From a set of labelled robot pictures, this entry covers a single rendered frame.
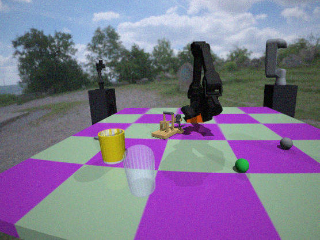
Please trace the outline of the yellow mug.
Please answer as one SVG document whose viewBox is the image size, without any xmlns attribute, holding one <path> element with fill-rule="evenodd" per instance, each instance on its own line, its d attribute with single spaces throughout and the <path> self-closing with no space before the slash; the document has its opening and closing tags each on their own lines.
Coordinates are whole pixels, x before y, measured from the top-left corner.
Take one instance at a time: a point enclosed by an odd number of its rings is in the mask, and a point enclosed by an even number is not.
<svg viewBox="0 0 320 240">
<path fill-rule="evenodd" d="M 98 133 L 102 159 L 107 164 L 122 162 L 125 152 L 125 132 L 123 129 L 105 129 Z"/>
</svg>

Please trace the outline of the green ball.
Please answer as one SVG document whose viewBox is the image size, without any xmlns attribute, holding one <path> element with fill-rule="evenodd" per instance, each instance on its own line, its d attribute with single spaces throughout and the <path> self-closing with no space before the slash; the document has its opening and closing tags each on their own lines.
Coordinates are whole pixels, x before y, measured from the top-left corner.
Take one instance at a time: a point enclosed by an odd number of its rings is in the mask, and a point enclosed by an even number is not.
<svg viewBox="0 0 320 240">
<path fill-rule="evenodd" d="M 249 169 L 249 163 L 246 159 L 240 158 L 236 160 L 235 167 L 239 172 L 246 172 Z"/>
</svg>

